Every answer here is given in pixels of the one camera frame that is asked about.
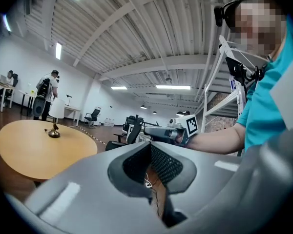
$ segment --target fluorescent light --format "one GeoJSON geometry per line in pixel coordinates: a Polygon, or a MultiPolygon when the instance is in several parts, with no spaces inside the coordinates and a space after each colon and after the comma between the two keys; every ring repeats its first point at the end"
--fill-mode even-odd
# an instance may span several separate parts
{"type": "Polygon", "coordinates": [[[113,90],[127,90],[126,87],[111,87],[113,90]]]}
{"type": "Polygon", "coordinates": [[[156,85],[157,88],[162,88],[162,89],[185,89],[185,90],[190,90],[190,86],[173,86],[173,85],[156,85]]]}
{"type": "Polygon", "coordinates": [[[62,44],[57,42],[56,58],[59,60],[61,60],[61,50],[62,50],[62,44]]]}
{"type": "Polygon", "coordinates": [[[3,21],[4,21],[6,29],[11,32],[11,28],[8,24],[8,20],[6,19],[6,15],[3,15],[3,21]]]}

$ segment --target person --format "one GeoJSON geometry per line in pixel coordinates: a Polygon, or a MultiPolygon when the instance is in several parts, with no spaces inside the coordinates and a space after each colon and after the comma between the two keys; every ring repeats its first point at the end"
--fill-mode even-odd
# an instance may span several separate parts
{"type": "MultiPolygon", "coordinates": [[[[7,85],[13,86],[13,80],[14,79],[13,79],[12,75],[13,75],[13,71],[10,70],[8,72],[8,75],[7,75],[6,79],[5,79],[7,85]]],[[[0,104],[1,104],[1,98],[2,98],[2,94],[3,94],[3,90],[4,90],[3,88],[0,89],[0,104]]]]}
{"type": "Polygon", "coordinates": [[[293,21],[289,15],[281,14],[272,0],[241,2],[235,10],[234,20],[231,29],[240,34],[253,52],[270,54],[270,62],[262,80],[249,89],[248,101],[237,123],[218,132],[195,135],[188,141],[187,148],[218,154],[230,154],[243,148],[247,152],[251,146],[263,144],[286,130],[269,91],[293,60],[293,21]]]}
{"type": "Polygon", "coordinates": [[[42,113],[42,120],[43,121],[47,121],[47,116],[49,114],[52,95],[54,97],[58,97],[58,82],[56,81],[56,78],[58,77],[58,75],[59,75],[59,72],[57,70],[53,70],[51,72],[51,74],[42,77],[36,86],[36,88],[39,89],[43,83],[43,80],[50,79],[48,93],[45,98],[45,106],[44,106],[43,113],[42,113]]]}

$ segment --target hand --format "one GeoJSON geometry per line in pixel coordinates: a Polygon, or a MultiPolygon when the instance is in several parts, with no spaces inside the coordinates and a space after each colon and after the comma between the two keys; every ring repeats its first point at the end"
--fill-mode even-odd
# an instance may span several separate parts
{"type": "Polygon", "coordinates": [[[177,143],[177,144],[180,144],[181,143],[181,141],[182,141],[182,137],[183,137],[183,133],[178,133],[177,134],[177,137],[176,137],[176,139],[175,139],[175,142],[177,143]]]}

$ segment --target teal shirt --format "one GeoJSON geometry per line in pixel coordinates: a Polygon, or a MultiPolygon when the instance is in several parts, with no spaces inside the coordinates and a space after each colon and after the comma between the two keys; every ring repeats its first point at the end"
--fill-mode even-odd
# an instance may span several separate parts
{"type": "Polygon", "coordinates": [[[257,86],[248,91],[248,102],[237,123],[246,127],[245,150],[263,144],[268,138],[286,129],[282,116],[269,91],[288,69],[293,60],[293,22],[287,19],[286,41],[275,62],[268,63],[265,74],[257,86]]]}

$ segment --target table lamp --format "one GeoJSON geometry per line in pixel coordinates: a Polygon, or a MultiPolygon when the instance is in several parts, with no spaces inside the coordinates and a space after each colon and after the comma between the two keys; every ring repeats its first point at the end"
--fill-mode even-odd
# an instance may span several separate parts
{"type": "Polygon", "coordinates": [[[69,99],[68,99],[68,104],[67,104],[67,106],[69,106],[70,99],[72,98],[72,96],[70,96],[70,95],[66,95],[66,97],[69,98],[69,99]]]}
{"type": "Polygon", "coordinates": [[[65,105],[65,101],[59,98],[54,98],[54,101],[52,102],[49,115],[53,117],[53,128],[48,133],[51,138],[60,137],[60,133],[57,132],[59,128],[56,125],[56,118],[59,118],[59,119],[64,118],[64,105],[65,105]]]}

